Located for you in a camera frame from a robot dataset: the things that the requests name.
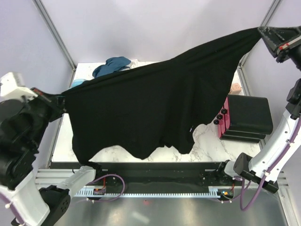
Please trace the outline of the blue t shirt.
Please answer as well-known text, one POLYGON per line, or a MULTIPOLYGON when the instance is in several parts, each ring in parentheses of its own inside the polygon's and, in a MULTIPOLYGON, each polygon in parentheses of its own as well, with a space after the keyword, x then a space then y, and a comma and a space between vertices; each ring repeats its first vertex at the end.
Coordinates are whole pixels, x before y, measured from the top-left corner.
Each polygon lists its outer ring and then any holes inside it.
POLYGON ((131 60, 124 56, 111 57, 106 60, 104 65, 100 65, 94 69, 92 76, 94 78, 101 77, 110 73, 119 72, 123 69, 129 68, 131 60))

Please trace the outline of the black and pink drawer box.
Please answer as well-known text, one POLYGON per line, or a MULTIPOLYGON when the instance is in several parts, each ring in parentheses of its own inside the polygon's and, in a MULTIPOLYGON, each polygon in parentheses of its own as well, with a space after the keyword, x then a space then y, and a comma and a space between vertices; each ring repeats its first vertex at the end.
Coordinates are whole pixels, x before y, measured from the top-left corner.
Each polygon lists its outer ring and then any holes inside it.
POLYGON ((269 102, 264 97, 228 95, 213 121, 219 139, 259 143, 273 131, 269 102))

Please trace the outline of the black t shirt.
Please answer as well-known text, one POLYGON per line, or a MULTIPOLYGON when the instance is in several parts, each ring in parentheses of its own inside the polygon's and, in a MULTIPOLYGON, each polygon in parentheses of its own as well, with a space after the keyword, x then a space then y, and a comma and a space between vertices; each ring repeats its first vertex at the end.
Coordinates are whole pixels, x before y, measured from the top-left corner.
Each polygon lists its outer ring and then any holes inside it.
POLYGON ((159 147, 188 154, 193 131, 221 110, 240 59, 261 39, 257 28, 232 33, 170 60, 107 74, 63 93, 80 163, 121 146, 138 159, 159 147))

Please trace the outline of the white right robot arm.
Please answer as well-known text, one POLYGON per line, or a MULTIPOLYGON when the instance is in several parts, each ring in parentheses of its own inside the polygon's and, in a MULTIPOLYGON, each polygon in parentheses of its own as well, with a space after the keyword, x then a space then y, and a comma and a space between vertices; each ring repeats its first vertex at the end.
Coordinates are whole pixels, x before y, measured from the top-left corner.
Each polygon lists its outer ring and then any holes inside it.
MULTIPOLYGON (((270 54, 278 63, 291 59, 301 67, 301 28, 259 27, 270 54)), ((255 182, 259 189, 278 191, 277 177, 294 152, 301 145, 301 81, 297 80, 287 96, 287 105, 280 124, 263 149, 251 157, 241 153, 236 161, 228 161, 215 174, 216 182, 227 185, 232 179, 255 182)))

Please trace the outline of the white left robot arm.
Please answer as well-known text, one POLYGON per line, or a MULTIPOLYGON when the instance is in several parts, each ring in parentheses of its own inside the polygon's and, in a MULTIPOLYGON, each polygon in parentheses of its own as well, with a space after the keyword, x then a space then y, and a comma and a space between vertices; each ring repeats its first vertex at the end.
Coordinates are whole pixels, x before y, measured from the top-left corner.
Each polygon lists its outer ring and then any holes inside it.
POLYGON ((90 164, 57 185, 38 188, 36 162, 49 123, 66 112, 64 96, 37 88, 17 88, 0 104, 0 197, 15 216, 14 226, 53 226, 74 195, 88 183, 99 185, 103 173, 90 164))

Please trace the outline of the pink foam cube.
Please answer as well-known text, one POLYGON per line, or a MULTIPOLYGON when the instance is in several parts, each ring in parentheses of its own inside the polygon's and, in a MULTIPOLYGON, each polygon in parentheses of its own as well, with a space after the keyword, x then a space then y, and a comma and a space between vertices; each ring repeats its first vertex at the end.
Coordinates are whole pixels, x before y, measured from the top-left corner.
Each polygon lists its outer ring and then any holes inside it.
POLYGON ((239 83, 232 83, 229 94, 230 95, 239 95, 241 91, 242 91, 242 88, 239 83))

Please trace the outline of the white t shirt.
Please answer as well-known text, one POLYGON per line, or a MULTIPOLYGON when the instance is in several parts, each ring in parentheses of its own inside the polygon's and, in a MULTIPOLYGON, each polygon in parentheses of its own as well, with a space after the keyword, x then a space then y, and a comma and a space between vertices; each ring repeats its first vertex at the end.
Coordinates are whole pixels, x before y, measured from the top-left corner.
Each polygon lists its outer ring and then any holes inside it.
POLYGON ((127 65, 130 69, 134 69, 141 66, 141 62, 138 59, 134 59, 130 64, 127 65))

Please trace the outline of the aluminium frame rail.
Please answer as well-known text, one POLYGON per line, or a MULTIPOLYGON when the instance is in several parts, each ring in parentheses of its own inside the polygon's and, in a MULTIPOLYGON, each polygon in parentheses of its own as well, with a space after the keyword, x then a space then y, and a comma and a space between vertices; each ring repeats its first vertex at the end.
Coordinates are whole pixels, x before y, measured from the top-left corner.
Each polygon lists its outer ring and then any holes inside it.
MULTIPOLYGON (((36 175, 35 182, 38 186, 57 185, 68 179, 78 170, 71 169, 40 169, 36 175)), ((114 169, 101 171, 97 178, 113 174, 121 176, 126 183, 149 184, 151 182, 175 182, 180 184, 200 183, 202 186, 229 186, 230 183, 239 183, 232 177, 214 170, 146 170, 146 169, 114 169)))

